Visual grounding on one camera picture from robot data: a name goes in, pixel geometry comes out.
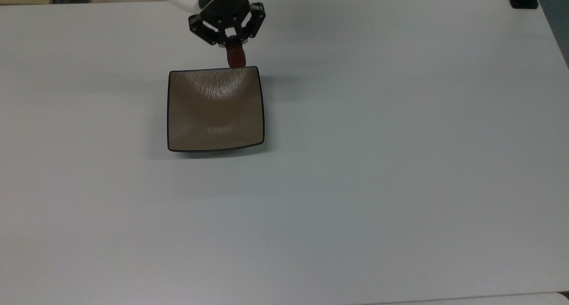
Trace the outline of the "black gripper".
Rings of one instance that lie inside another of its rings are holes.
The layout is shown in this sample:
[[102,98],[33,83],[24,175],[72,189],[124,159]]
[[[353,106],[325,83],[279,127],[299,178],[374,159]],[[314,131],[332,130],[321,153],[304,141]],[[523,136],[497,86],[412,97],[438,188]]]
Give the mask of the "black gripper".
[[189,31],[209,45],[228,45],[226,28],[234,27],[236,42],[255,38],[266,18],[264,5],[248,0],[200,0],[200,15],[188,17]]

